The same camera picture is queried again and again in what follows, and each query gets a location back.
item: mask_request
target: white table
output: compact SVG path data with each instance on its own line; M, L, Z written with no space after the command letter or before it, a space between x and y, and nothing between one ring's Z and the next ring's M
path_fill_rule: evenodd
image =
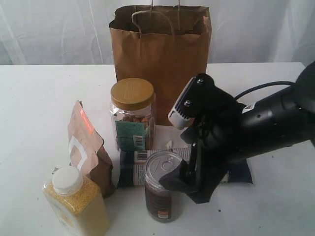
M207 72L218 87L236 95L265 82L295 81L303 68L300 63L209 64ZM69 164L67 124L76 99L83 101L118 169L112 130L105 126L114 66L0 66L0 79L0 235L63 235L41 187L55 166ZM253 92L241 101L250 104L282 88ZM117 190L105 200L111 219L107 235L313 235L314 166L309 141L253 157L255 185L221 185L203 205L183 196L183 214L169 224L147 214L143 188Z

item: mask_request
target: spice bottle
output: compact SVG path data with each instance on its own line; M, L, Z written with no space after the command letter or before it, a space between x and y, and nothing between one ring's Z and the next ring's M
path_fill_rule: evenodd
M145 194L147 210L155 220L170 222L178 218L179 205L173 202L174 193L159 183L162 176L176 169L182 158L172 151L159 151L151 155L145 166Z
M125 151L151 149L155 129L155 94L139 78L118 81L111 89L111 114L116 147Z
M104 236L109 223L100 188L73 166L60 168L43 187L61 224L76 236Z

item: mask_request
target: gold jar lid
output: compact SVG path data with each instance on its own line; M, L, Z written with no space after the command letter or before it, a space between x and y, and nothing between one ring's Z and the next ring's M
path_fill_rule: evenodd
M110 94L114 105L127 111L146 108L154 99L153 85L140 78L128 78L118 81L112 86Z

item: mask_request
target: white backdrop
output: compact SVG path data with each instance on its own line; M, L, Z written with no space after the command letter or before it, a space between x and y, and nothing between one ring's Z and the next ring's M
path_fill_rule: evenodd
M108 24L115 10L150 2L0 0L0 64L112 64ZM315 60L315 0L182 0L181 5L210 7L208 62Z

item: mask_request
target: white bottle cap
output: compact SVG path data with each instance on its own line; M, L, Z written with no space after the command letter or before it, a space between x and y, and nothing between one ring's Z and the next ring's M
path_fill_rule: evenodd
M80 190L82 184L82 174L73 166L62 167L53 176L53 187L59 195L72 195Z

